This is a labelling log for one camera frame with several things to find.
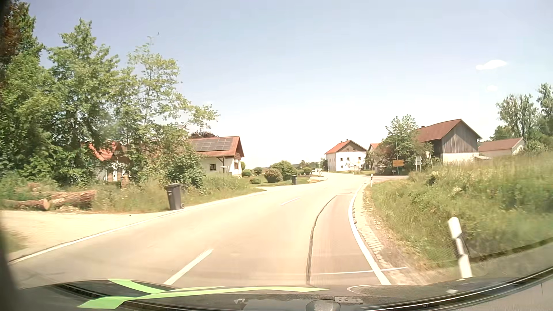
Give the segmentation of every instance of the road edge line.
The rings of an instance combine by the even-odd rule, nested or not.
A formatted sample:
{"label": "road edge line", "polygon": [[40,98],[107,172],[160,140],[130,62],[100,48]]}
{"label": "road edge line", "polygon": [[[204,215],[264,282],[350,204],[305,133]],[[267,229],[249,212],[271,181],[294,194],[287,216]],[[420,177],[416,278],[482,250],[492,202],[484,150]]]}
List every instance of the road edge line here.
{"label": "road edge line", "polygon": [[235,196],[234,198],[228,198],[228,199],[222,199],[222,200],[207,202],[207,203],[203,203],[203,204],[193,205],[193,206],[190,206],[189,208],[183,208],[183,209],[176,210],[176,211],[170,211],[170,212],[167,212],[166,214],[159,215],[159,216],[156,216],[156,217],[153,217],[153,218],[148,218],[148,219],[141,220],[141,221],[138,221],[138,222],[134,222],[132,224],[128,224],[128,225],[125,225],[125,226],[122,226],[122,227],[109,229],[109,230],[102,231],[102,232],[99,232],[99,233],[96,233],[96,234],[93,234],[93,235],[85,236],[85,237],[82,237],[82,238],[77,239],[77,240],[64,242],[64,243],[61,243],[61,244],[58,244],[58,245],[55,245],[55,246],[51,246],[51,247],[45,248],[41,251],[37,251],[37,252],[31,253],[31,254],[28,254],[28,255],[24,255],[24,256],[12,259],[8,262],[8,264],[13,265],[13,264],[18,263],[20,261],[24,261],[24,260],[39,256],[39,255],[42,255],[42,254],[45,254],[45,253],[48,253],[48,252],[51,252],[51,251],[55,251],[55,250],[60,249],[62,247],[70,246],[70,245],[73,245],[73,244],[76,244],[76,243],[79,243],[79,242],[82,242],[82,241],[90,240],[90,239],[95,238],[95,237],[99,237],[99,236],[102,236],[102,235],[110,234],[112,232],[116,232],[116,231],[119,231],[119,230],[123,230],[123,229],[126,229],[126,228],[137,226],[137,225],[143,224],[145,222],[152,221],[154,219],[159,219],[159,218],[163,218],[163,217],[167,217],[167,216],[171,216],[171,215],[175,215],[175,214],[179,214],[179,213],[182,213],[182,212],[191,211],[191,210],[195,210],[195,209],[199,209],[199,208],[205,208],[205,207],[208,207],[208,206],[211,206],[211,205],[225,203],[225,202],[228,202],[228,201],[234,201],[234,200],[241,199],[241,198],[256,196],[256,195],[259,195],[259,194],[262,194],[262,193],[265,193],[265,191],[259,191],[259,192],[256,192],[256,193],[250,193],[250,194],[246,194],[246,195]]}
{"label": "road edge line", "polygon": [[357,194],[361,189],[364,189],[367,186],[368,182],[363,183],[355,193],[353,194],[353,197],[349,201],[349,207],[348,207],[348,219],[349,219],[349,226],[351,228],[351,231],[353,233],[353,237],[355,238],[355,241],[357,242],[357,245],[361,249],[361,252],[365,256],[365,259],[369,263],[369,266],[373,270],[374,274],[377,276],[378,281],[382,285],[391,285],[390,280],[384,275],[382,270],[380,270],[380,267],[378,266],[376,260],[371,255],[371,252],[369,252],[369,249],[365,246],[365,242],[361,238],[361,235],[359,234],[359,231],[357,230],[357,227],[355,226],[355,223],[353,222],[353,203],[355,202],[355,199],[357,197]]}

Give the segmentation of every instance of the asphalt road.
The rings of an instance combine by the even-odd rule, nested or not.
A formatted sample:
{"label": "asphalt road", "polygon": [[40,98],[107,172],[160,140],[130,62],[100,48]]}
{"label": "asphalt road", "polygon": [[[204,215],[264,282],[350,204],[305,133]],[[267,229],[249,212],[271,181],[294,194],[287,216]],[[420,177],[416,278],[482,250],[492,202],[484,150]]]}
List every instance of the asphalt road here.
{"label": "asphalt road", "polygon": [[348,218],[349,203],[368,178],[328,177],[178,212],[11,268],[20,287],[99,278],[180,288],[381,284]]}

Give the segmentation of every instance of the red tiled roof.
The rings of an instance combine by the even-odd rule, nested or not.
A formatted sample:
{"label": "red tiled roof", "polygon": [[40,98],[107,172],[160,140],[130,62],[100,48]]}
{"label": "red tiled roof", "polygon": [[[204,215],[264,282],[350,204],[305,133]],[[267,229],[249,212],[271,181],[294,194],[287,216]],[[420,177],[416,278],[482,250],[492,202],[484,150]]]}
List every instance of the red tiled roof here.
{"label": "red tiled roof", "polygon": [[208,138],[194,138],[189,139],[189,141],[201,141],[206,139],[214,138],[232,138],[231,148],[229,150],[220,150],[220,151],[204,151],[198,152],[207,157],[234,157],[237,153],[240,157],[244,157],[244,150],[242,150],[242,143],[240,142],[240,136],[224,136],[224,137],[208,137]]}
{"label": "red tiled roof", "polygon": [[419,139],[420,142],[429,142],[429,141],[434,141],[436,139],[442,139],[460,122],[463,122],[468,128],[470,128],[463,120],[455,119],[451,121],[440,122],[430,126],[424,126],[424,127],[418,128],[416,129],[416,131],[418,132],[417,138]]}
{"label": "red tiled roof", "polygon": [[100,149],[100,151],[97,151],[94,146],[92,144],[89,144],[88,147],[90,148],[90,150],[92,150],[94,152],[94,155],[96,156],[96,158],[98,158],[100,161],[106,161],[106,160],[109,160],[111,159],[111,157],[113,156],[113,150],[115,150],[117,146],[117,143],[116,142],[112,142],[111,143],[111,150],[107,150],[107,149]]}
{"label": "red tiled roof", "polygon": [[482,152],[482,151],[513,149],[513,147],[516,146],[521,139],[522,137],[501,139],[500,141],[483,142],[478,147],[478,151]]}
{"label": "red tiled roof", "polygon": [[357,146],[361,147],[363,150],[365,150],[365,148],[363,148],[360,144],[354,142],[354,141],[345,141],[345,142],[342,142],[342,143],[339,143],[337,144],[336,146],[332,147],[332,149],[330,149],[329,151],[327,151],[325,154],[329,154],[329,153],[336,153],[338,152],[338,150],[342,149],[345,145],[347,145],[348,143],[354,143],[356,144]]}

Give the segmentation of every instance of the black trash bin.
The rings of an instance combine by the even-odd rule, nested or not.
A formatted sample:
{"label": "black trash bin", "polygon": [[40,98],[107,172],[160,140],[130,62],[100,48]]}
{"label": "black trash bin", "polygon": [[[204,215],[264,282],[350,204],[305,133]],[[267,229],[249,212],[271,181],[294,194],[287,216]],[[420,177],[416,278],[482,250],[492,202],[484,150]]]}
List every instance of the black trash bin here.
{"label": "black trash bin", "polygon": [[167,191],[167,198],[169,199],[169,209],[180,210],[182,207],[180,197],[180,184],[168,184],[164,188],[165,191]]}

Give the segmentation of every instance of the yellow direction sign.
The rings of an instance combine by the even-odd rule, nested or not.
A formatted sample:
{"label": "yellow direction sign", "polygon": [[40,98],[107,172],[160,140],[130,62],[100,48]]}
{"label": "yellow direction sign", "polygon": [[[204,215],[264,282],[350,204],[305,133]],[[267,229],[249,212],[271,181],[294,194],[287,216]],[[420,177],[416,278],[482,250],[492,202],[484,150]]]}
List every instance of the yellow direction sign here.
{"label": "yellow direction sign", "polygon": [[405,166],[405,160],[393,160],[392,161],[392,165],[394,167],[402,167],[402,166]]}

